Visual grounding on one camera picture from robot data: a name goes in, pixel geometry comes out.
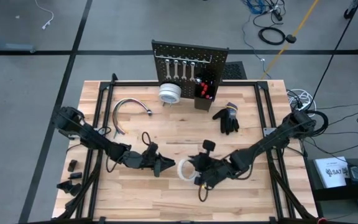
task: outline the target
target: concrete floor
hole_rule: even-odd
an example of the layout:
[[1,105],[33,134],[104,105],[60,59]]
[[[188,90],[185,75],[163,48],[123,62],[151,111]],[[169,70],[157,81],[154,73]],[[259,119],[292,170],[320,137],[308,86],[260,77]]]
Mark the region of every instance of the concrete floor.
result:
[[[312,2],[286,0],[287,15],[281,30],[292,33]],[[55,13],[46,30],[41,26],[50,15],[38,9],[34,1],[1,0],[0,36],[17,44],[34,44],[38,50],[70,50],[86,0],[39,0],[39,4]],[[342,14],[348,4],[343,0],[320,1],[290,49],[334,49],[347,24]],[[94,0],[79,49],[150,50],[151,39],[249,49],[241,32],[248,16],[249,11],[238,0]],[[268,24],[269,20],[261,18],[259,23]],[[259,29],[252,23],[245,30],[248,43],[256,49],[282,48],[261,42],[257,37]],[[358,11],[339,49],[358,49]],[[269,63],[274,55],[261,57]],[[283,55],[270,74],[273,79],[284,79],[287,88],[312,93],[329,58]],[[238,60],[243,61],[248,79],[261,76],[260,62],[253,55],[230,55],[227,59]],[[19,219],[67,61],[68,56],[0,56],[0,223],[15,223]],[[84,80],[108,80],[112,72],[120,80],[156,79],[151,55],[80,55],[76,57],[63,104],[77,106]],[[318,107],[358,103],[358,55],[334,57],[316,102]],[[335,121],[358,112],[358,106],[324,112]],[[328,131],[357,131],[356,118],[330,126]],[[322,135],[316,140],[325,150],[337,151],[358,143],[358,136]],[[53,135],[29,221],[51,217],[67,145],[67,139]],[[313,147],[307,150],[309,159],[329,157]],[[358,148],[338,156],[358,158]],[[338,221],[358,223],[358,211],[349,203],[332,204],[323,205],[326,217],[352,213]]]

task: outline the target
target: black pegboard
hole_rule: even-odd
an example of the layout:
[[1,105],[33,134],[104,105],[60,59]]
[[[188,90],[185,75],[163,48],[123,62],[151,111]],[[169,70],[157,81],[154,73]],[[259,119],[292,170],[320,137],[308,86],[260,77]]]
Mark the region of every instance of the black pegboard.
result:
[[247,75],[242,62],[226,62],[223,69],[223,80],[246,80]]
[[[152,41],[152,47],[154,52],[155,68],[157,70],[157,77],[160,85],[163,83],[175,83],[181,87],[182,98],[194,99],[196,83],[190,81],[190,64],[195,60],[194,77],[200,78],[204,82],[212,82],[215,89],[214,95],[216,94],[222,79],[222,72],[226,63],[228,49],[175,44],[155,40]],[[167,79],[166,59],[169,60],[169,74],[171,79]],[[178,61],[178,78],[174,78],[175,60]],[[186,80],[181,78],[183,75],[183,61],[187,62],[185,67]]]

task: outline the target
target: silver wrench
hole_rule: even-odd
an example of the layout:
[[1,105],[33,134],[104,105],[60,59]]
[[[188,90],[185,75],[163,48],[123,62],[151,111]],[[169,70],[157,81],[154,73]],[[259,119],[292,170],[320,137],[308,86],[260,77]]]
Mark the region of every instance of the silver wrench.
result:
[[169,60],[168,59],[165,59],[165,65],[167,66],[167,76],[165,78],[171,79],[171,75],[169,73]]
[[191,77],[190,77],[190,81],[195,81],[194,79],[194,67],[196,66],[196,64],[194,62],[190,63],[191,65]]
[[187,80],[187,77],[186,77],[186,66],[187,66],[187,62],[186,62],[186,61],[182,61],[181,64],[183,65],[183,75],[181,76],[181,79]]
[[178,64],[179,64],[179,61],[178,61],[178,60],[174,60],[174,61],[173,61],[173,64],[175,65],[175,75],[173,76],[173,78],[179,78],[179,75],[178,75]]

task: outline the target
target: black glove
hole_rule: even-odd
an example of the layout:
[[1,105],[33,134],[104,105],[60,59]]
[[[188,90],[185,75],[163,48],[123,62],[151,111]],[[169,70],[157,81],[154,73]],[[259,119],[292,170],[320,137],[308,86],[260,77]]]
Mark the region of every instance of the black glove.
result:
[[221,132],[229,134],[230,132],[239,131],[239,122],[236,118],[237,114],[237,106],[228,103],[226,105],[226,108],[221,109],[219,112],[217,112],[212,119],[218,119],[221,118]]

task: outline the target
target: wooden table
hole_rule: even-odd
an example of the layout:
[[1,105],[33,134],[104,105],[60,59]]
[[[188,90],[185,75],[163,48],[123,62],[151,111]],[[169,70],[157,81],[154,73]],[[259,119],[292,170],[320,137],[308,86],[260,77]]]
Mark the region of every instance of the wooden table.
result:
[[[85,114],[87,123],[92,123],[100,81],[86,81],[78,109]],[[268,81],[270,97],[277,125],[290,113],[285,85],[282,80]],[[266,121],[269,124],[264,95]],[[165,157],[178,161],[189,155],[203,151],[204,139],[216,142],[212,156],[222,158],[235,149],[246,148],[262,139],[259,113],[255,91],[248,86],[220,86],[215,102],[209,112],[194,109],[193,100],[181,99],[181,102],[162,106],[158,100],[157,86],[115,86],[112,108],[122,98],[137,98],[143,101],[152,111],[148,116],[142,107],[127,103],[119,110],[119,124],[127,134],[117,135],[116,142],[131,144],[132,150],[139,153],[146,150],[141,134],[147,131],[152,141],[158,144],[159,152]],[[219,120],[213,121],[212,116],[224,107],[227,102],[238,106],[237,118],[240,124],[238,133],[221,134]],[[99,120],[101,127],[103,113]],[[109,127],[114,127],[109,119]],[[114,128],[107,138],[113,140]],[[70,146],[78,144],[71,141]],[[299,149],[298,141],[294,140],[291,147]],[[67,154],[62,174],[62,182],[70,175],[68,163],[72,159],[78,161],[75,172],[83,172],[87,148],[78,146]],[[269,168],[265,154],[256,158],[254,171],[249,180],[226,179],[210,191],[206,202],[198,199],[198,186],[178,178],[177,167],[163,171],[159,178],[154,177],[151,170],[130,169],[118,165],[112,173],[107,173],[104,163],[99,180],[94,218],[107,217],[108,220],[119,221],[267,221],[276,216]],[[305,163],[301,156],[286,150],[284,161],[289,184],[299,201],[308,211],[317,215]],[[185,167],[190,173],[192,166]],[[85,198],[83,217],[88,212],[90,190]],[[281,192],[284,214],[288,214],[285,199]],[[58,191],[53,216],[64,211],[65,203],[72,199],[70,194]]]

